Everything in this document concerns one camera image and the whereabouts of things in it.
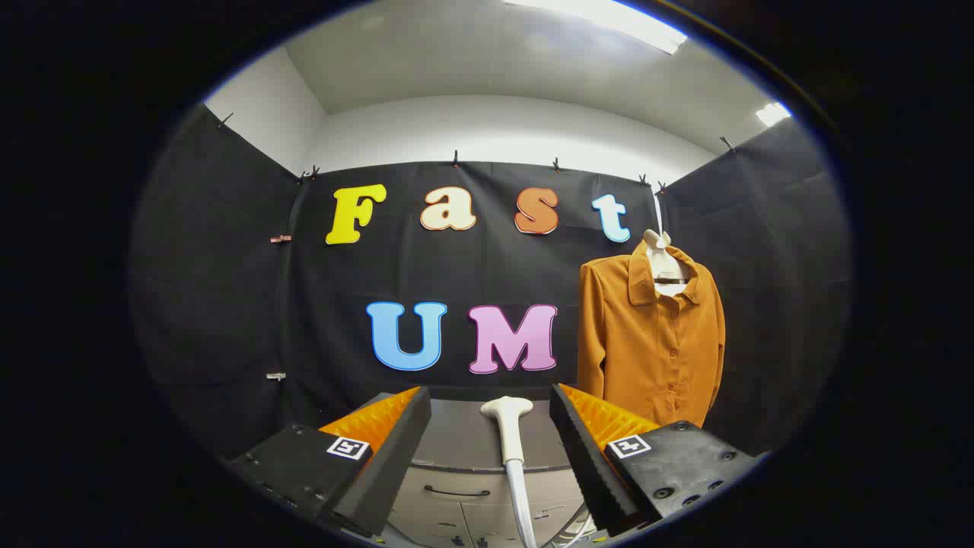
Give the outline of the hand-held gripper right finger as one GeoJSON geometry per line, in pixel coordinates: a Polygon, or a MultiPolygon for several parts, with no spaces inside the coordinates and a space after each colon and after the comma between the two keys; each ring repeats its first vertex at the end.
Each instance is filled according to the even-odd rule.
{"type": "Polygon", "coordinates": [[[563,383],[549,415],[589,515],[612,537],[709,502],[762,462],[689,421],[657,425],[563,383]]]}

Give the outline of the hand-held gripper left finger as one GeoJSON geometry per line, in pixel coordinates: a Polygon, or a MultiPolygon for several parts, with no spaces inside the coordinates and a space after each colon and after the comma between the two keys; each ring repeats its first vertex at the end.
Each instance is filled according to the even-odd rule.
{"type": "Polygon", "coordinates": [[[226,465],[304,521],[376,537],[429,419],[429,389],[414,387],[327,425],[292,423],[226,465]]]}

